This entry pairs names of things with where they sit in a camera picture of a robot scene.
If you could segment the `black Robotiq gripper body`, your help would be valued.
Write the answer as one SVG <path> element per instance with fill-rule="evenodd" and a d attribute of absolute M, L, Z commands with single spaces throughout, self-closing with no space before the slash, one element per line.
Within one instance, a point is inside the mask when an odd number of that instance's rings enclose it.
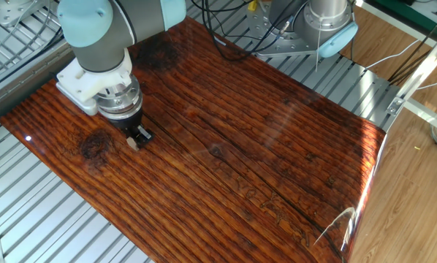
<path fill-rule="evenodd" d="M 143 110 L 139 110 L 133 116 L 121 120 L 110 119 L 114 127 L 119 128 L 125 134 L 139 134 L 138 126 L 142 126 Z"/>

